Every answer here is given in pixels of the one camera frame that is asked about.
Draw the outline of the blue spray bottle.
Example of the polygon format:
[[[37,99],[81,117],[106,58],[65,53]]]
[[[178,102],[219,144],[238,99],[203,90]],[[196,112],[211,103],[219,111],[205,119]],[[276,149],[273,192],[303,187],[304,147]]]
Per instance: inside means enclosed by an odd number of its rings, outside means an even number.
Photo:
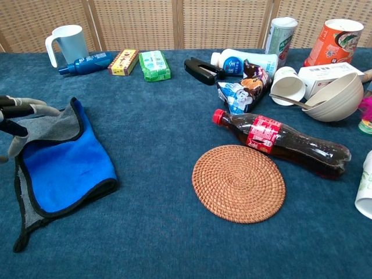
[[[106,69],[113,62],[110,52],[101,52],[85,58],[76,59],[66,67],[58,69],[60,75],[76,74],[85,75]]]

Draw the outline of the white cardboard box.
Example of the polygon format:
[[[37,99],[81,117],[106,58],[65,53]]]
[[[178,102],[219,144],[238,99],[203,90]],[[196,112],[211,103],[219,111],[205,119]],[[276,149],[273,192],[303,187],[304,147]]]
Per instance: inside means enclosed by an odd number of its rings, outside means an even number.
[[[304,98],[309,99],[329,83],[349,73],[357,73],[361,80],[365,75],[347,62],[301,67],[298,76],[305,83]]]

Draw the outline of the black stapler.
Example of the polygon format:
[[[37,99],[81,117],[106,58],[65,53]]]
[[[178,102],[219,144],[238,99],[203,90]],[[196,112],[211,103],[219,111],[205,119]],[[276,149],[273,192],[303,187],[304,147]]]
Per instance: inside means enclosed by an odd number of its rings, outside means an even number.
[[[217,80],[225,79],[225,71],[210,63],[191,57],[184,61],[184,69],[206,85],[214,85]]]

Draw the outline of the brown and blue snack bag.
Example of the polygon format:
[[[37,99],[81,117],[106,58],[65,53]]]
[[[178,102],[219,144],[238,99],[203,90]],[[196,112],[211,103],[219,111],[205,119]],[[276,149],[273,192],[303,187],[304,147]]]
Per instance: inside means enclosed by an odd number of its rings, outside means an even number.
[[[270,89],[272,78],[259,65],[244,60],[244,77],[237,83],[217,82],[219,98],[233,115],[248,113]]]

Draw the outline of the green wet wipes pack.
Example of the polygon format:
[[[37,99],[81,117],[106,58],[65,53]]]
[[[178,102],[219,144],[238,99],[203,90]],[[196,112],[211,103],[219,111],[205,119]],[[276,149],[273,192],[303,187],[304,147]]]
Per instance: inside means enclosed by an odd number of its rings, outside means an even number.
[[[139,54],[139,62],[145,81],[154,82],[171,78],[170,68],[161,51],[141,52]]]

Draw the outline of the white and green canister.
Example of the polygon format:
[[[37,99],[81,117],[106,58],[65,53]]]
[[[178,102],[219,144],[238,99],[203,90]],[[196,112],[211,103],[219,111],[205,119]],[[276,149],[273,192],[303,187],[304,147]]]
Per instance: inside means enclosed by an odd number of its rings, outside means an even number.
[[[278,67],[285,65],[292,37],[298,22],[292,17],[276,17],[271,21],[265,54],[278,56]]]

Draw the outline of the paper cup with green print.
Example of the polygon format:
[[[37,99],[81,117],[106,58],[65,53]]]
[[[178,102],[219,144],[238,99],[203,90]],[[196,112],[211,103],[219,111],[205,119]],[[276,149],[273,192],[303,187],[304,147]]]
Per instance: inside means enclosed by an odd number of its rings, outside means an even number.
[[[356,209],[372,220],[372,150],[363,163],[363,172],[355,199]]]

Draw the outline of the cola bottle with red label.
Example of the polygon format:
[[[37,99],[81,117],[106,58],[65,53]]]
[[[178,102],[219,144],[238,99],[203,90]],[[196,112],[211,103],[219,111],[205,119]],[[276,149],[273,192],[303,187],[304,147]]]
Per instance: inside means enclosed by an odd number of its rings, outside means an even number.
[[[349,149],[318,139],[266,116],[253,113],[232,115],[215,110],[212,120],[225,126],[246,146],[299,164],[326,178],[338,178],[351,161]]]

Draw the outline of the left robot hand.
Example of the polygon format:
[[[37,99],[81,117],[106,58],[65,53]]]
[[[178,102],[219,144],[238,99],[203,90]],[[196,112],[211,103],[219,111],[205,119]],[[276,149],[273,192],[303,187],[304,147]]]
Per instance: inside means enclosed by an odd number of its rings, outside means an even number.
[[[29,115],[59,116],[60,111],[38,99],[0,95],[0,131],[13,136],[7,155],[0,155],[0,164],[6,163],[9,158],[18,155],[29,136],[25,127],[10,119]]]

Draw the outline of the grey and blue cloth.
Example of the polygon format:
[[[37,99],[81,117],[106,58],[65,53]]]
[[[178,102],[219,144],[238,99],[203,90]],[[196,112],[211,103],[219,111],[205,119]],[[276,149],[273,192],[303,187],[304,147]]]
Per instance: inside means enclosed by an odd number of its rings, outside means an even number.
[[[76,98],[57,117],[22,119],[30,132],[15,157],[15,194],[22,217],[13,251],[31,232],[117,188],[115,168]]]

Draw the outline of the pink feather shuttlecock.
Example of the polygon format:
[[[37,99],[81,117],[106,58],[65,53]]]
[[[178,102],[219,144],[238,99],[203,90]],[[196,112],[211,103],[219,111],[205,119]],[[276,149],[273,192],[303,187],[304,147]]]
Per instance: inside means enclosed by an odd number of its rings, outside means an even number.
[[[362,113],[362,119],[358,124],[359,130],[372,135],[372,96],[363,98],[359,110]]]

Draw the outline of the round woven rattan coaster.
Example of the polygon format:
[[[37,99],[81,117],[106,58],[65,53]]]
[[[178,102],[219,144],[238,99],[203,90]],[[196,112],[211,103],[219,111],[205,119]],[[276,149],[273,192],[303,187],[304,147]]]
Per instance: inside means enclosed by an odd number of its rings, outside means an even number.
[[[241,224],[267,220],[282,207],[286,194],[277,165],[240,145],[222,145],[204,153],[195,163],[192,186],[210,212]]]

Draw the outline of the orange instant noodle cup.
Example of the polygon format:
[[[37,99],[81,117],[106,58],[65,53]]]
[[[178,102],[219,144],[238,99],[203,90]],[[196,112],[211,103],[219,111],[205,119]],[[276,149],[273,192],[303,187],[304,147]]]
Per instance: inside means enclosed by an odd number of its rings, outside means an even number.
[[[350,63],[363,29],[364,25],[354,20],[327,20],[303,65]]]

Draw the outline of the white bottle with blue label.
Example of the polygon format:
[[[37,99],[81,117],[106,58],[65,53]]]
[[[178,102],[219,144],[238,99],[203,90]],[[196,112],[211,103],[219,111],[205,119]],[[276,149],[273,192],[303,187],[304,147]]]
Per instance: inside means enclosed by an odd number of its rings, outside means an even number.
[[[274,77],[278,66],[278,56],[276,54],[250,53],[225,49],[221,53],[213,52],[210,64],[222,68],[227,74],[242,76],[245,60],[261,66],[270,78]]]

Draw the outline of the blue carpet table cover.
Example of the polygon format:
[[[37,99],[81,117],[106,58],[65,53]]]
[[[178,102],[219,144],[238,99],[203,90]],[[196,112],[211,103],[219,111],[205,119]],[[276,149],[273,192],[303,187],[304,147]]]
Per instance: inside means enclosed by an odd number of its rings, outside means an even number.
[[[99,71],[61,76],[45,53],[0,53],[0,95],[42,99],[57,108],[76,97],[116,168],[119,188],[32,233],[14,253],[21,217],[14,162],[0,164],[0,279],[372,279],[372,220],[354,206],[372,136],[359,113],[322,123],[264,96],[255,113],[343,144],[352,160],[327,180],[276,160],[286,184],[283,206],[257,224],[209,212],[191,184],[206,151],[236,144],[212,122],[223,106],[215,87],[184,70],[211,50],[166,51],[171,79],[148,83]]]

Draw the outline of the beige bowl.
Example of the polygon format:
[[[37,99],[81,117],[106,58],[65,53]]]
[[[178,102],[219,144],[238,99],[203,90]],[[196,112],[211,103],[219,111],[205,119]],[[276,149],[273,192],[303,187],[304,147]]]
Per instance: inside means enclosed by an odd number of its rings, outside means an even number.
[[[340,121],[358,109],[363,94],[360,77],[356,73],[349,73],[326,85],[305,102],[309,106],[321,101],[323,103],[302,111],[318,121]]]

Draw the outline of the small white paper cup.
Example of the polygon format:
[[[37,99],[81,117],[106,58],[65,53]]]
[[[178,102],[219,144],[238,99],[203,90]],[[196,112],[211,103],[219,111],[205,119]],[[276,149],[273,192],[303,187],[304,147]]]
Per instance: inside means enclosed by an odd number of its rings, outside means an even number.
[[[270,95],[274,94],[301,101],[305,92],[305,83],[292,67],[284,66],[276,71]]]

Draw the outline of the red and yellow box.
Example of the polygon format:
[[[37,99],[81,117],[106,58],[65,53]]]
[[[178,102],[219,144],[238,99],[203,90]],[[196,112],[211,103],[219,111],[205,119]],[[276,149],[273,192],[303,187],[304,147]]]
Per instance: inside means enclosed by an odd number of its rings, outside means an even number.
[[[129,76],[138,62],[139,50],[124,49],[108,66],[108,72],[114,76]]]

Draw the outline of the beige spoon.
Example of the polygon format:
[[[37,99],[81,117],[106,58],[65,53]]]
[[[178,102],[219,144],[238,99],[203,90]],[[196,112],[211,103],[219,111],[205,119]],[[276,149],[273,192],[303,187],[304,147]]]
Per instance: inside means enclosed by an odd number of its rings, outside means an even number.
[[[306,110],[309,110],[309,109],[315,108],[316,106],[319,106],[319,105],[321,105],[321,104],[323,104],[323,103],[326,102],[326,101],[321,101],[321,102],[318,102],[318,103],[316,103],[316,104],[310,106],[310,105],[307,105],[307,104],[305,104],[305,103],[303,103],[303,102],[295,101],[295,100],[293,100],[293,99],[289,99],[289,98],[286,98],[286,97],[284,97],[284,96],[280,96],[280,95],[269,94],[269,96],[270,96],[270,97],[273,97],[273,98],[280,99],[280,100],[282,100],[282,101],[289,102],[289,103],[291,103],[291,104],[293,104],[293,105],[299,106],[299,107],[301,107],[302,109],[306,109]]]

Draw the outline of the woven bamboo screen panel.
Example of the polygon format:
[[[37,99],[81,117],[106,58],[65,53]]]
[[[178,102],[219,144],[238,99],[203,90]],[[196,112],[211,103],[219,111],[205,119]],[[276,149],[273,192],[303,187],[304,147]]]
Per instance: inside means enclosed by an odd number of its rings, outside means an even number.
[[[83,28],[89,51],[106,48],[94,0],[0,0],[0,52],[45,52],[60,26]]]
[[[262,49],[276,0],[172,0],[176,49]]]
[[[289,16],[298,26],[291,48],[313,47],[326,20],[351,19],[364,25],[359,47],[372,47],[372,0],[267,0],[258,46],[264,48],[271,21]]]
[[[102,50],[183,47],[182,0],[87,0],[87,4]]]

